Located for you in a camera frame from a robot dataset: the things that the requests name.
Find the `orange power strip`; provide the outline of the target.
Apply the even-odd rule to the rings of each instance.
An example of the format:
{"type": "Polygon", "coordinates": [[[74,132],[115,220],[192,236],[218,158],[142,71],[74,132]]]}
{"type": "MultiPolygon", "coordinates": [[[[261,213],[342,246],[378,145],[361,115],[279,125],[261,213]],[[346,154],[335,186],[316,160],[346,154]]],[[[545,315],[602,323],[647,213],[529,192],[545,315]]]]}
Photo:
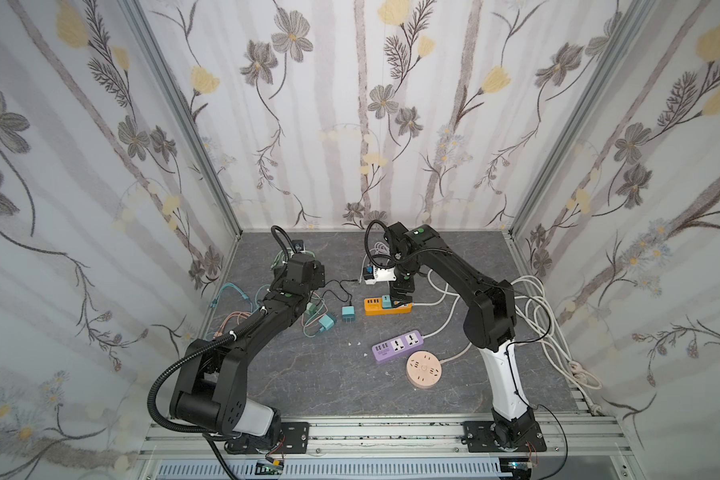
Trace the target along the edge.
{"type": "Polygon", "coordinates": [[[363,305],[366,316],[408,314],[412,311],[410,303],[393,306],[388,295],[366,298],[363,305]]]}

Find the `purple power strip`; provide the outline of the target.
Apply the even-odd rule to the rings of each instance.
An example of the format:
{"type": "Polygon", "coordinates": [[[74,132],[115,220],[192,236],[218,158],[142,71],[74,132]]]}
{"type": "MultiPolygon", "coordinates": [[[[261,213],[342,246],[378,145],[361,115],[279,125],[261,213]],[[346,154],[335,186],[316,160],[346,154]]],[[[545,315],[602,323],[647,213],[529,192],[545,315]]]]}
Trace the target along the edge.
{"type": "Polygon", "coordinates": [[[379,342],[371,348],[373,358],[377,364],[410,355],[420,350],[424,345],[424,338],[418,330],[398,335],[391,339],[379,342]]]}

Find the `pink round power strip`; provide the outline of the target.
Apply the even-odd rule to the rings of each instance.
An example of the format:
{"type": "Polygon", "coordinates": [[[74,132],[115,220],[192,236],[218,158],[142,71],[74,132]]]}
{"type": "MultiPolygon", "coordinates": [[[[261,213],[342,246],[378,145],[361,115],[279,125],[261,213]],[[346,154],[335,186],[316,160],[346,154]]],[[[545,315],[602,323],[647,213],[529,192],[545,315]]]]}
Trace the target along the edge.
{"type": "Polygon", "coordinates": [[[417,389],[430,389],[442,378],[442,365],[430,352],[419,350],[406,361],[406,376],[417,389]]]}

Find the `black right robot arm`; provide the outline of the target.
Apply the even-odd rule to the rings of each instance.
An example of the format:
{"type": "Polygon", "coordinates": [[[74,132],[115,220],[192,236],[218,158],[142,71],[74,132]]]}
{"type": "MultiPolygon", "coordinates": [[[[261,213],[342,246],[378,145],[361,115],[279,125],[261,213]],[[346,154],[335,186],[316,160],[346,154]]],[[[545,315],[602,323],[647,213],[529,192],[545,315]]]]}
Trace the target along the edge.
{"type": "Polygon", "coordinates": [[[390,255],[382,265],[395,271],[390,283],[391,304],[398,307],[413,301],[414,276],[422,266],[455,290],[467,306],[464,334],[479,351],[492,389],[494,443],[505,451],[530,444],[537,438],[539,425],[515,362],[517,316],[511,283],[481,273],[428,225],[409,229],[397,222],[383,231],[390,255]]]}

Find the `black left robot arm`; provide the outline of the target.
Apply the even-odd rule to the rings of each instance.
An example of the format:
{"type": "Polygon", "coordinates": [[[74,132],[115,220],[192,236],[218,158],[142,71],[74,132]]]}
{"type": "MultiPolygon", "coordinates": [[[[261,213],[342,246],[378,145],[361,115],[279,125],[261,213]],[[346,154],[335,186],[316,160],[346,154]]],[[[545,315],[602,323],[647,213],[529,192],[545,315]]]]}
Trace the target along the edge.
{"type": "Polygon", "coordinates": [[[148,394],[154,422],[181,433],[271,439],[279,431],[279,414],[247,398],[248,367],[324,286],[324,265],[308,254],[294,254],[275,274],[257,311],[211,341],[192,342],[184,357],[159,375],[148,394]]]}

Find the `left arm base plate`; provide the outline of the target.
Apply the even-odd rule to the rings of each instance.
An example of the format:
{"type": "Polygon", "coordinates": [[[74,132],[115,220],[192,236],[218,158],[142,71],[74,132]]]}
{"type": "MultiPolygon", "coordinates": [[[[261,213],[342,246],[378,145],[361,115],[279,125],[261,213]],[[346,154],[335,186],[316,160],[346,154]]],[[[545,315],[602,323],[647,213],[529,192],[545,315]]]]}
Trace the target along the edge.
{"type": "Polygon", "coordinates": [[[305,454],[309,440],[308,422],[275,422],[263,436],[235,433],[224,443],[226,453],[305,454]]]}

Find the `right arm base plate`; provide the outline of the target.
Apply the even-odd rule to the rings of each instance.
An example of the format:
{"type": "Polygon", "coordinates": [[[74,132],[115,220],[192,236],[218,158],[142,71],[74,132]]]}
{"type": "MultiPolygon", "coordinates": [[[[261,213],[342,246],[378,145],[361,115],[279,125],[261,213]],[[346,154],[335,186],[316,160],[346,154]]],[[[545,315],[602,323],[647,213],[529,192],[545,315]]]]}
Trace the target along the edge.
{"type": "Polygon", "coordinates": [[[465,421],[461,441],[470,453],[541,453],[547,451],[536,423],[518,427],[494,421],[465,421]]]}

